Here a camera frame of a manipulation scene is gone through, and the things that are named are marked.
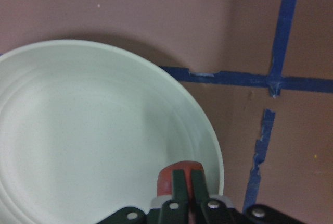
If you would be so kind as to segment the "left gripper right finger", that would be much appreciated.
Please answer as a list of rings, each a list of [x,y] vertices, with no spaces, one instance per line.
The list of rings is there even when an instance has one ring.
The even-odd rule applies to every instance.
[[[191,171],[196,202],[196,223],[301,223],[274,208],[254,204],[244,213],[239,212],[224,196],[209,195],[206,178],[201,170]]]

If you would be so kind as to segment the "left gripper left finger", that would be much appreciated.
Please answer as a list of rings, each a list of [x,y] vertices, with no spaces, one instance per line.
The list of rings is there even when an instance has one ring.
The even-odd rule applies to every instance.
[[[160,207],[153,207],[149,213],[128,206],[119,209],[100,223],[188,223],[189,196],[183,170],[172,172],[171,198]]]

